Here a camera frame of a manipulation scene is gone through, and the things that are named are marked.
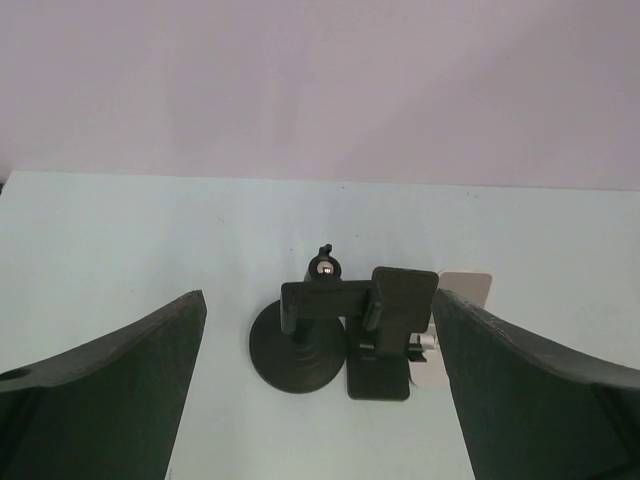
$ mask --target light purple wall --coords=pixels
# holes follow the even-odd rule
[[[640,189],[637,0],[0,5],[10,169]]]

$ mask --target black round base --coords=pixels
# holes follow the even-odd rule
[[[288,393],[308,393],[327,385],[347,356],[347,337],[340,319],[313,322],[307,341],[297,344],[282,333],[280,301],[265,308],[251,327],[251,361],[272,387]]]

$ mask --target black bracket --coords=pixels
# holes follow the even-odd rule
[[[410,343],[410,337],[429,326],[438,275],[378,267],[371,280],[342,281],[340,264],[330,252],[330,245],[320,249],[304,282],[282,285],[279,328],[267,309],[256,319],[250,344],[254,366],[284,391],[321,388],[340,365],[335,329],[340,325],[337,317],[344,317],[349,396],[406,400],[409,361],[425,361],[422,347]],[[329,328],[331,335],[319,334]],[[307,352],[317,352],[313,365]]]

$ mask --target black stand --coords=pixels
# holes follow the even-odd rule
[[[305,282],[285,283],[250,334],[251,361],[271,386],[307,393],[328,384],[347,358],[353,399],[406,400],[409,360],[424,361],[409,343],[431,317],[438,275],[378,267],[371,280],[340,281],[340,264],[322,247]],[[338,317],[346,318],[346,335]]]

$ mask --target black plastic part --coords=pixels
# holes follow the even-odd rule
[[[383,301],[377,317],[347,317],[347,386],[356,400],[409,398],[409,359],[422,358],[409,343],[429,326],[438,288],[434,272],[378,267],[372,281]]]
[[[478,480],[640,479],[640,371],[507,323],[448,291],[433,313]]]
[[[409,343],[407,358],[410,362],[427,363],[427,359],[424,357],[422,344],[420,343],[420,336],[418,336],[416,343]]]
[[[262,379],[288,393],[309,393],[338,374],[347,354],[342,322],[327,318],[307,325],[305,338],[282,332],[280,301],[265,308],[251,327],[249,352]]]
[[[333,247],[331,244],[326,244],[324,247],[320,247],[318,249],[318,255],[311,259],[309,266],[307,267],[307,273],[304,276],[305,282],[340,279],[342,276],[342,267],[340,266],[340,263],[330,255],[332,250]],[[333,273],[331,275],[318,272],[318,264],[323,261],[329,262],[332,265]]]
[[[0,375],[0,478],[163,480],[205,317],[192,292]]]
[[[309,262],[305,281],[284,284],[281,300],[266,307],[251,327],[249,354],[254,368],[265,382],[284,392],[309,393],[324,387],[347,356],[341,313],[323,304],[322,292],[345,284],[349,289],[340,281],[342,269],[329,255],[331,248],[320,247]],[[319,271],[321,262],[331,264],[331,273]]]
[[[285,283],[280,300],[285,333],[295,331],[298,318],[364,316],[369,322],[377,322],[382,310],[380,291],[370,280]]]
[[[403,355],[375,356],[363,350],[367,334],[361,318],[347,318],[347,391],[353,400],[403,401],[409,398],[409,361]]]

